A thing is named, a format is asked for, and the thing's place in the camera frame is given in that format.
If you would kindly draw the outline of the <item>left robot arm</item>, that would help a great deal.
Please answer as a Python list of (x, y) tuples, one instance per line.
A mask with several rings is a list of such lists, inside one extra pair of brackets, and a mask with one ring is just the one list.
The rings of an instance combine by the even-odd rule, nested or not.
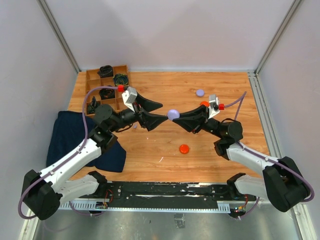
[(89, 162), (107, 152), (116, 142), (115, 132), (127, 130), (135, 122), (148, 131), (154, 130), (168, 118), (153, 114), (163, 107), (162, 103), (146, 99), (134, 88), (122, 93), (126, 109), (116, 112), (109, 104), (101, 104), (95, 110), (95, 127), (84, 130), (84, 139), (67, 155), (36, 172), (33, 169), (24, 176), (18, 214), (25, 220), (22, 205), (25, 204), (39, 220), (50, 218), (60, 206), (84, 195), (101, 198), (107, 193), (106, 178), (93, 171), (79, 180), (70, 180)]

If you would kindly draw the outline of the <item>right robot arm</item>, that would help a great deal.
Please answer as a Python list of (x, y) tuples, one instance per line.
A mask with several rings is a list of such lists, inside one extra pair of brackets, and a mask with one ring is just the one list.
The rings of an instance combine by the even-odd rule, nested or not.
[(222, 121), (215, 116), (223, 104), (205, 106), (181, 113), (172, 121), (187, 132), (206, 131), (219, 139), (214, 142), (217, 155), (228, 161), (246, 166), (259, 177), (238, 173), (227, 181), (226, 193), (232, 200), (252, 195), (268, 200), (277, 210), (287, 212), (295, 205), (308, 202), (315, 196), (311, 185), (304, 179), (295, 161), (290, 157), (276, 158), (244, 145), (242, 124), (232, 118)]

